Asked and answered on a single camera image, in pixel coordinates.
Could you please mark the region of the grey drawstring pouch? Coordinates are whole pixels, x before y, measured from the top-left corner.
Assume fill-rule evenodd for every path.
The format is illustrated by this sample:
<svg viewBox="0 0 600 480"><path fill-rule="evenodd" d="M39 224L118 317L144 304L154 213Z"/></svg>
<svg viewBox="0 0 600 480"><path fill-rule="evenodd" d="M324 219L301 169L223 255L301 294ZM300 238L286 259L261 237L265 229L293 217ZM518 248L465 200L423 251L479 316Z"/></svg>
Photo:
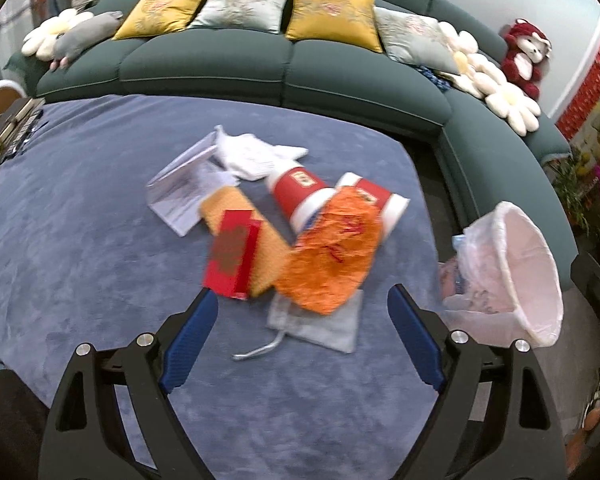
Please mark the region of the grey drawstring pouch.
<svg viewBox="0 0 600 480"><path fill-rule="evenodd" d="M358 289L344 304L331 314L318 314L302 309L289 298L276 294L268 309L266 326L275 337L259 348L234 353L236 362L258 358L274 351L285 338L296 338L329 350L351 354L358 341L358 326L364 292Z"/></svg>

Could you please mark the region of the red envelope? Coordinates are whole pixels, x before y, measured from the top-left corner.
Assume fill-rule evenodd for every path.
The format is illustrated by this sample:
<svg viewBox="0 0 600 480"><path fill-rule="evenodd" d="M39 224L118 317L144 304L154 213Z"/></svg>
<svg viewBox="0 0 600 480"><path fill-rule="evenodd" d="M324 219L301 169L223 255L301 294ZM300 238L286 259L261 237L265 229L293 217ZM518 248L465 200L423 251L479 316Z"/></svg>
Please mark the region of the red envelope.
<svg viewBox="0 0 600 480"><path fill-rule="evenodd" d="M252 210L227 210L211 245L202 286L218 296L246 300L262 221Z"/></svg>

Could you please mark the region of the yellow foam net sleeve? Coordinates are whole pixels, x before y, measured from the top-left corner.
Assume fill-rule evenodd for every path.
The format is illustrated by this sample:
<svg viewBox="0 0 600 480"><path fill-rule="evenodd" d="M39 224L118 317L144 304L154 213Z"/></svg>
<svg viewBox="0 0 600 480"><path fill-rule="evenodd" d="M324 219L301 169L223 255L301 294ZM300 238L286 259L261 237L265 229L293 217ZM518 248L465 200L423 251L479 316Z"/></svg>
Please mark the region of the yellow foam net sleeve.
<svg viewBox="0 0 600 480"><path fill-rule="evenodd" d="M271 288L290 246L242 191L220 188L202 202L200 214L213 235L204 287L240 300Z"/></svg>

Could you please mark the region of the white paper leaflet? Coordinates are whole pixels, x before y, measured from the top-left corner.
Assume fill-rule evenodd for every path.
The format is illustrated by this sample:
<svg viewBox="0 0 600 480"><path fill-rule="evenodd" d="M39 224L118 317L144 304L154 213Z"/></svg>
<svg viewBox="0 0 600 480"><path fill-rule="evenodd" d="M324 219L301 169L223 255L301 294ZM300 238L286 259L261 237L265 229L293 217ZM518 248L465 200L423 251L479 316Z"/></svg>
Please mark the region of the white paper leaflet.
<svg viewBox="0 0 600 480"><path fill-rule="evenodd" d="M179 237L184 237L200 220L200 205L224 186L239 181L215 160L221 125L204 136L146 184L148 207Z"/></svg>

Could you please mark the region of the red paper cup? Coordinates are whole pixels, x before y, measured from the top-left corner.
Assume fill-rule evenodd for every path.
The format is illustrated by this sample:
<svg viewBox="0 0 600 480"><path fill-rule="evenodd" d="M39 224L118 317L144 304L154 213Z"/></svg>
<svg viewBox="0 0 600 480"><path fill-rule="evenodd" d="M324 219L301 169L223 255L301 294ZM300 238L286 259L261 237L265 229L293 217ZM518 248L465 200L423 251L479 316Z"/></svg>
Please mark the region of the red paper cup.
<svg viewBox="0 0 600 480"><path fill-rule="evenodd" d="M410 199L388 191L386 188L348 171L337 181L335 188L355 188L368 202L374 205L382 221L382 240L386 240L407 210Z"/></svg>
<svg viewBox="0 0 600 480"><path fill-rule="evenodd" d="M293 160L278 162L266 177L266 186L296 234L336 193L332 186Z"/></svg>

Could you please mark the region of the white paper towel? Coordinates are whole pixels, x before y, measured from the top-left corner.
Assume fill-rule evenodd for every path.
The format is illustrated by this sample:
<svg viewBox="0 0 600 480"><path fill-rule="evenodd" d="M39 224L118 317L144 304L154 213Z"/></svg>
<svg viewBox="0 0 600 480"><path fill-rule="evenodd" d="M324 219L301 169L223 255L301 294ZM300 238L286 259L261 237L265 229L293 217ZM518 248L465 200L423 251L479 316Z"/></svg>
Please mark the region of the white paper towel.
<svg viewBox="0 0 600 480"><path fill-rule="evenodd" d="M216 152L220 165L242 180L257 181L267 177L279 162L296 162L309 154L302 146L273 145L243 133L231 136L222 125L214 127Z"/></svg>

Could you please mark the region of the trash bin with white liner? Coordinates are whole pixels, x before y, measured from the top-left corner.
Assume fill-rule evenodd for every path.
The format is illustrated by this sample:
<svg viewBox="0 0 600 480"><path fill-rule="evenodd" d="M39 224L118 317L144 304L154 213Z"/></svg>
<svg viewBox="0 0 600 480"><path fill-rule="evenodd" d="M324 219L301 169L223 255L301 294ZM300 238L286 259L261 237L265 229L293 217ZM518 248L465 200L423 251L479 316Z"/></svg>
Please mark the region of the trash bin with white liner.
<svg viewBox="0 0 600 480"><path fill-rule="evenodd" d="M439 266L440 316L479 344L506 348L523 339L556 344L564 305L557 266L540 229L517 205L501 202L453 238Z"/></svg>

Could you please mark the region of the potted flower plants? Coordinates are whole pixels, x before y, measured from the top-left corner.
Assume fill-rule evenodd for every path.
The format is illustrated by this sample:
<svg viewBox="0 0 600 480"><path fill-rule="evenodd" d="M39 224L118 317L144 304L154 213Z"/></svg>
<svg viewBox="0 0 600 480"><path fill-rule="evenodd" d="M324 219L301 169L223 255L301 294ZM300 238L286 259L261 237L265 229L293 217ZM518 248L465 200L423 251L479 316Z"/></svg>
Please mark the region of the potted flower plants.
<svg viewBox="0 0 600 480"><path fill-rule="evenodd" d="M578 235L600 241L600 158L574 148L546 165L568 222Z"/></svg>

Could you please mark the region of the right white flower cushion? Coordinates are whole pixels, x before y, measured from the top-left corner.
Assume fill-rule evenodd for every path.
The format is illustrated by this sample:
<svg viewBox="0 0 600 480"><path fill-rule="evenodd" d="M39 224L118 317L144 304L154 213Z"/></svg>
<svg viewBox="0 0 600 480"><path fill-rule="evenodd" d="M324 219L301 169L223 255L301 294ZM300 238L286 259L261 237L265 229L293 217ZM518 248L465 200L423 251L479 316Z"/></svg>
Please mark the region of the right white flower cushion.
<svg viewBox="0 0 600 480"><path fill-rule="evenodd" d="M436 74L455 89L485 102L486 107L506 120L518 136L538 130L539 104L506 80L501 69L479 52L478 42L469 32L457 32L448 22L440 22L439 26L460 72L451 74L436 70Z"/></svg>

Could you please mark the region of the white flower cushion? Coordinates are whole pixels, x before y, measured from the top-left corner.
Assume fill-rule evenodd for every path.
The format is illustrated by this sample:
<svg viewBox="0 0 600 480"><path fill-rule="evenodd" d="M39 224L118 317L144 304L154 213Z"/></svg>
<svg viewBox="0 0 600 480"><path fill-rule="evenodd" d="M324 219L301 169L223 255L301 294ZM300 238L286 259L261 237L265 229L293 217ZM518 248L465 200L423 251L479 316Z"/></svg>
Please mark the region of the white flower cushion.
<svg viewBox="0 0 600 480"><path fill-rule="evenodd" d="M479 52L478 42L469 32L457 32L448 22L440 22L439 26L460 72L451 74L436 70L436 74L455 89L485 102L486 107L506 120L518 136L538 130L539 104L506 80L501 69Z"/></svg>
<svg viewBox="0 0 600 480"><path fill-rule="evenodd" d="M50 62L57 39L93 16L90 11L79 12L73 8L61 11L58 15L45 20L23 38L21 54L26 58L34 56L42 62Z"/></svg>

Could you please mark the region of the blue patterned cloth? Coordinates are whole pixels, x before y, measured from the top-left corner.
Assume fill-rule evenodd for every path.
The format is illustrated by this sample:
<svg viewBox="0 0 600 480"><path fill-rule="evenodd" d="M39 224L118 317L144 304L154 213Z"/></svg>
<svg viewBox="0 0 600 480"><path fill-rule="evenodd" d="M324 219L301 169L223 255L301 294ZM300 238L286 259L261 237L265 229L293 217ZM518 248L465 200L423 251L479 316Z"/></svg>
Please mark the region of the blue patterned cloth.
<svg viewBox="0 0 600 480"><path fill-rule="evenodd" d="M452 84L447 79L439 76L427 66L419 65L415 67L415 70L434 84L441 92L447 92L452 88Z"/></svg>

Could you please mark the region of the red monkey plush toy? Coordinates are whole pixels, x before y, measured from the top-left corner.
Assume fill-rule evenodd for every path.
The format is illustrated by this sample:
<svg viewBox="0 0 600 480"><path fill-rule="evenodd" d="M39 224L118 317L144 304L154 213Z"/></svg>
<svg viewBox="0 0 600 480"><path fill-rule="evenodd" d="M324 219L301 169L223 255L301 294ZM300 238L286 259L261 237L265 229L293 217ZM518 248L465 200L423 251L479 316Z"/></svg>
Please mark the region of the red monkey plush toy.
<svg viewBox="0 0 600 480"><path fill-rule="evenodd" d="M507 52L501 71L511 84L521 88L530 99L540 97L543 66L552 54L552 43L535 24L517 18L504 37Z"/></svg>

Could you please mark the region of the right pale embroidered cushion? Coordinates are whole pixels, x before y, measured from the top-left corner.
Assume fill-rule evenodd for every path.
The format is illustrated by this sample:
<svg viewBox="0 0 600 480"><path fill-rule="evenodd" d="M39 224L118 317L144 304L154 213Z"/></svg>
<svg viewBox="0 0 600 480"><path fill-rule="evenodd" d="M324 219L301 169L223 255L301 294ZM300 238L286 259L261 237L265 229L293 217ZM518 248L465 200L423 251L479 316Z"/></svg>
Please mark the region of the right pale embroidered cushion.
<svg viewBox="0 0 600 480"><path fill-rule="evenodd" d="M394 62L458 75L454 50L435 18L374 7L384 49Z"/></svg>

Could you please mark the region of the pale embroidered cushion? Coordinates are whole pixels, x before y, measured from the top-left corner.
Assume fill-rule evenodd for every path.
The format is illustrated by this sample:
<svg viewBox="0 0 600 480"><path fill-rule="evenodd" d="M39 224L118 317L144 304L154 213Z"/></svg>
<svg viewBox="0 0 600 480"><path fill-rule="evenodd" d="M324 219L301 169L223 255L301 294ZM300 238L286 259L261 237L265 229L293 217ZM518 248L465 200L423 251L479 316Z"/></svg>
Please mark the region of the pale embroidered cushion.
<svg viewBox="0 0 600 480"><path fill-rule="evenodd" d="M287 0L207 0L189 28L240 28L277 35Z"/></svg>
<svg viewBox="0 0 600 480"><path fill-rule="evenodd" d="M394 62L458 75L454 50L435 18L374 7L384 49Z"/></svg>

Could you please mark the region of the green sectional sofa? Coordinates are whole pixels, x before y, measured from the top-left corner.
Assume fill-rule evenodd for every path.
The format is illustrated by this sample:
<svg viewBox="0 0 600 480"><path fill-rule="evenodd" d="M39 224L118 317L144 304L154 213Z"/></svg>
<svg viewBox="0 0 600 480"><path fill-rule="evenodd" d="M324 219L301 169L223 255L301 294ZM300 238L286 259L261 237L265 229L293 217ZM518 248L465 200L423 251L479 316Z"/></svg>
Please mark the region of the green sectional sofa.
<svg viewBox="0 0 600 480"><path fill-rule="evenodd" d="M128 12L140 0L90 0L95 13ZM488 58L505 42L448 0L375 0L437 18L473 34ZM326 39L290 41L249 29L194 28L155 39L106 40L66 70L21 53L7 61L26 90L50 102L105 94L206 96L303 110L357 122L396 136L417 136L434 151L461 224L508 200L542 231L563 288L571 286L577 245L545 174L566 157L566 139L546 117L520 136L468 93L439 90L414 67Z"/></svg>

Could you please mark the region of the grey plush toy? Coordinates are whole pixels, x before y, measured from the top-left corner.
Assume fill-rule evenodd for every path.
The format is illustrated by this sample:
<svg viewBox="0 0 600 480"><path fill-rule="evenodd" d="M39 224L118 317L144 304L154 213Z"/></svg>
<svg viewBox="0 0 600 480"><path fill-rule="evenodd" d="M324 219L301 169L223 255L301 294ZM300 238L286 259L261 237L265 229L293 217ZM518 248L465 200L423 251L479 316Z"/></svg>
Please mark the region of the grey plush toy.
<svg viewBox="0 0 600 480"><path fill-rule="evenodd" d="M122 11L109 11L94 15L60 35L53 48L50 70L66 68L85 50L111 38L120 28L124 14Z"/></svg>

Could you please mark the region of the left white flower cushion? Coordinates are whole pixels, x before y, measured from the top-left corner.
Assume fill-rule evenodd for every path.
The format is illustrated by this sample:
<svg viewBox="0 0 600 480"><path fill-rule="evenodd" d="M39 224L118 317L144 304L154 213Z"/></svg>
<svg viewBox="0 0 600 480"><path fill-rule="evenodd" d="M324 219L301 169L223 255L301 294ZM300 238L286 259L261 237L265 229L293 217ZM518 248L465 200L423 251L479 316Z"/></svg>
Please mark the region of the left white flower cushion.
<svg viewBox="0 0 600 480"><path fill-rule="evenodd" d="M21 54L26 58L34 56L42 62L50 62L57 39L93 16L90 11L79 12L73 8L61 11L58 15L45 20L23 38Z"/></svg>

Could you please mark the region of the left yellow cushion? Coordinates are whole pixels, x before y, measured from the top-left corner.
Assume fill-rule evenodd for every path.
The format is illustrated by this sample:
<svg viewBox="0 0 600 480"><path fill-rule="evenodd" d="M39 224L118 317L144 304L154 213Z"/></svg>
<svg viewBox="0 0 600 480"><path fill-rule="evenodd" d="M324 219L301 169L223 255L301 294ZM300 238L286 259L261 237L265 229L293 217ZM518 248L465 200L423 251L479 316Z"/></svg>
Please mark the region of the left yellow cushion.
<svg viewBox="0 0 600 480"><path fill-rule="evenodd" d="M140 0L114 34L114 40L149 38L181 32L192 21L203 1Z"/></svg>

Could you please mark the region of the yellow cushion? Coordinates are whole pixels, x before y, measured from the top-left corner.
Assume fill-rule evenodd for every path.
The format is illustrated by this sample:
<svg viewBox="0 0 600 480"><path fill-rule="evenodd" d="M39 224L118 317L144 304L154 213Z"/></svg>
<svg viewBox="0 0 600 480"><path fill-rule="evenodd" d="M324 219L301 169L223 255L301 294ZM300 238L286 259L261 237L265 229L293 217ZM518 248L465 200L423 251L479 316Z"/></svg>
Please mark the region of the yellow cushion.
<svg viewBox="0 0 600 480"><path fill-rule="evenodd" d="M149 38L181 32L192 21L203 1L140 0L114 34L114 40Z"/></svg>
<svg viewBox="0 0 600 480"><path fill-rule="evenodd" d="M381 53L374 7L375 0L292 0L285 37L335 41Z"/></svg>

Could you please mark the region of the right yellow cushion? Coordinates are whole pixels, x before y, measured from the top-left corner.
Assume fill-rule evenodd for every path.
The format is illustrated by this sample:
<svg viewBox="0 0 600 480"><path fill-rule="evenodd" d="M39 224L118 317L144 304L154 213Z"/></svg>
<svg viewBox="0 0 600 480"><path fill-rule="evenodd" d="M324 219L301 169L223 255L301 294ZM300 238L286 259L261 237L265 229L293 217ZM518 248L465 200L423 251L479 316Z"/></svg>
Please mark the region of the right yellow cushion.
<svg viewBox="0 0 600 480"><path fill-rule="evenodd" d="M381 53L374 7L375 0L292 0L285 37L335 41Z"/></svg>

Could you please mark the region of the left pale embroidered cushion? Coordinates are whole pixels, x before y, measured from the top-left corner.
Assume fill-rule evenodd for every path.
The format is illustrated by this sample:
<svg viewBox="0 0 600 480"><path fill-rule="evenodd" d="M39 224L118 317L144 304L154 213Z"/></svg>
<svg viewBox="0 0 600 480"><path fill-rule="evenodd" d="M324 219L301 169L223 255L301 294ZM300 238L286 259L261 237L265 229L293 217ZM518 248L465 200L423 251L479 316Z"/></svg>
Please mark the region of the left pale embroidered cushion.
<svg viewBox="0 0 600 480"><path fill-rule="evenodd" d="M287 0L207 0L189 28L240 28L277 35Z"/></svg>

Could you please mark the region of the red wall decoration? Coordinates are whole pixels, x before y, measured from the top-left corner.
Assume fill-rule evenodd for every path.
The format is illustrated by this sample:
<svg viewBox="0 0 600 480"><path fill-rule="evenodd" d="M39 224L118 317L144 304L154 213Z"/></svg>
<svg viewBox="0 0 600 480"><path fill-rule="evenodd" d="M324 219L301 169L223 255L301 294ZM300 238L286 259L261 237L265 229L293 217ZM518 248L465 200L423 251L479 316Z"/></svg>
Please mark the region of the red wall decoration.
<svg viewBox="0 0 600 480"><path fill-rule="evenodd" d="M600 47L584 81L556 122L556 127L567 141L571 141L600 99Z"/></svg>

